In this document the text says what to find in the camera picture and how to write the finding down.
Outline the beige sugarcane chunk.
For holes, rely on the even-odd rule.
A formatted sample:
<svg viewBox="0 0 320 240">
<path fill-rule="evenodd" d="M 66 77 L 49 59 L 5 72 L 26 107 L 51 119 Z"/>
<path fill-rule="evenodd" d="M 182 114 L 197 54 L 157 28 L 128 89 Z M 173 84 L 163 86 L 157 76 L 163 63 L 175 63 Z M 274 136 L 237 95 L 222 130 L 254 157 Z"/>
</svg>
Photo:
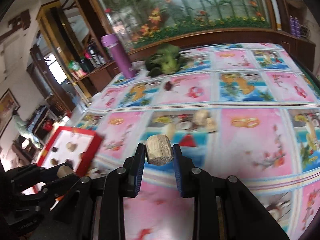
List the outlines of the beige sugarcane chunk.
<svg viewBox="0 0 320 240">
<path fill-rule="evenodd" d="M 174 158 L 170 140 L 166 135 L 157 134 L 148 137 L 145 146 L 147 161 L 151 165 L 163 166 Z"/>
</svg>

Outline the wooden cabinet with aquarium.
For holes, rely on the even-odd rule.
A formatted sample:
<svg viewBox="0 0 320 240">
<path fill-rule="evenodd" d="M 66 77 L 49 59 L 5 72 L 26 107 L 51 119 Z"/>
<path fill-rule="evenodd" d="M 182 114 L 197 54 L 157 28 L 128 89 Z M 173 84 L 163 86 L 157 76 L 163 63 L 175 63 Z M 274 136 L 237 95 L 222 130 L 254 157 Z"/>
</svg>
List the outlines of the wooden cabinet with aquarium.
<svg viewBox="0 0 320 240">
<path fill-rule="evenodd" d="M 131 61 L 164 43 L 182 49 L 261 42 L 281 45 L 313 77 L 316 46 L 291 34 L 285 0 L 75 0 L 97 44 L 116 34 Z"/>
</svg>

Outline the purple thermos bottle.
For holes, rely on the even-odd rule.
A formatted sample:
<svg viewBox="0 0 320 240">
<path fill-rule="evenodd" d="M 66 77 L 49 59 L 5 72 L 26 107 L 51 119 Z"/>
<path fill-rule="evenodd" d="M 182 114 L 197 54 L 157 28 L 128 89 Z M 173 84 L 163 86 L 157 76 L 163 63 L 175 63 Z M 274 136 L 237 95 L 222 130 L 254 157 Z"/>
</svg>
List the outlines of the purple thermos bottle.
<svg viewBox="0 0 320 240">
<path fill-rule="evenodd" d="M 101 42 L 105 48 L 111 53 L 112 58 L 116 62 L 119 70 L 127 78 L 133 78 L 136 71 L 133 69 L 129 56 L 127 55 L 123 45 L 116 34 L 108 34 L 101 37 Z"/>
</svg>

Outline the colourful fruit print tablecloth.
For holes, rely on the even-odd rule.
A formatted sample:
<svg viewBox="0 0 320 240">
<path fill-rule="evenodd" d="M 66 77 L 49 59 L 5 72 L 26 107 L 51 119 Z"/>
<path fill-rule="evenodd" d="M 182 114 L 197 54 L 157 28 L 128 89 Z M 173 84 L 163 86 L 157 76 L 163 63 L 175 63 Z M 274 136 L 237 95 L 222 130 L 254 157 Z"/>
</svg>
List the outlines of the colourful fruit print tablecloth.
<svg viewBox="0 0 320 240">
<path fill-rule="evenodd" d="M 93 176 L 163 134 L 212 176 L 238 177 L 290 239 L 319 211 L 319 81 L 282 46 L 233 43 L 163 52 L 118 74 L 75 124 L 104 140 Z"/>
</svg>

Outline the green leafy vegetable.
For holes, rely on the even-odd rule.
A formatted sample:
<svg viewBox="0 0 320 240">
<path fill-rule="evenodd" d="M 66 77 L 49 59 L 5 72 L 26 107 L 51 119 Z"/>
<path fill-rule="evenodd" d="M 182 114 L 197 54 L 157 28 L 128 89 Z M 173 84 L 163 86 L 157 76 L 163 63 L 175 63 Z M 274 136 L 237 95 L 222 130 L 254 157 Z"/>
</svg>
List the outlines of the green leafy vegetable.
<svg viewBox="0 0 320 240">
<path fill-rule="evenodd" d="M 178 46 L 161 44 L 155 54 L 148 57 L 145 67 L 148 77 L 176 74 L 187 64 L 188 59 L 180 52 Z"/>
</svg>

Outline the red white tray box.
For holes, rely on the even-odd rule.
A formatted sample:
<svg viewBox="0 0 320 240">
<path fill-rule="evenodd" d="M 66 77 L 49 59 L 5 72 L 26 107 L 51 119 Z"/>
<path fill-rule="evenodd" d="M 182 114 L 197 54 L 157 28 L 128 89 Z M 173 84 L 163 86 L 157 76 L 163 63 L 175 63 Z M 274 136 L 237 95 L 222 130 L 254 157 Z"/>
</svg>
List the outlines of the red white tray box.
<svg viewBox="0 0 320 240">
<path fill-rule="evenodd" d="M 89 171 L 102 142 L 103 137 L 95 131 L 60 126 L 50 137 L 36 163 L 38 166 L 51 168 L 70 162 L 73 171 L 83 177 Z"/>
</svg>

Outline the sugarcane piece on tablecloth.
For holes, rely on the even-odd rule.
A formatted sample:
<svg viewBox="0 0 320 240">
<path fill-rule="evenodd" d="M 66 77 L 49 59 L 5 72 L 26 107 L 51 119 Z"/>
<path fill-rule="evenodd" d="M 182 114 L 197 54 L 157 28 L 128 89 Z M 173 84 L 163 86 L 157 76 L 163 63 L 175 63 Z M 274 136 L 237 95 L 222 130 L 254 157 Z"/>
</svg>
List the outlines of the sugarcane piece on tablecloth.
<svg viewBox="0 0 320 240">
<path fill-rule="evenodd" d="M 194 113 L 193 123 L 198 126 L 203 126 L 207 118 L 209 118 L 209 111 L 207 109 L 199 109 Z"/>
<path fill-rule="evenodd" d="M 217 124 L 214 118 L 209 117 L 206 119 L 206 125 L 205 125 L 206 131 L 208 133 L 214 133 L 217 131 Z"/>
</svg>

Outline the dark jujube on tablecloth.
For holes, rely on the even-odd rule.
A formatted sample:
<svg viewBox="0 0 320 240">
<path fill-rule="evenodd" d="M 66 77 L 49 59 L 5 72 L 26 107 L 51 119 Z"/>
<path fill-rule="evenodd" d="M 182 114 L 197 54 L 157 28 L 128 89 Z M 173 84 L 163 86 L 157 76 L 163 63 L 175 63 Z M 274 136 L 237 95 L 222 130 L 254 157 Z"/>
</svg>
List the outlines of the dark jujube on tablecloth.
<svg viewBox="0 0 320 240">
<path fill-rule="evenodd" d="M 171 82 L 167 81 L 164 85 L 164 89 L 167 91 L 170 91 L 172 89 L 172 84 Z"/>
</svg>

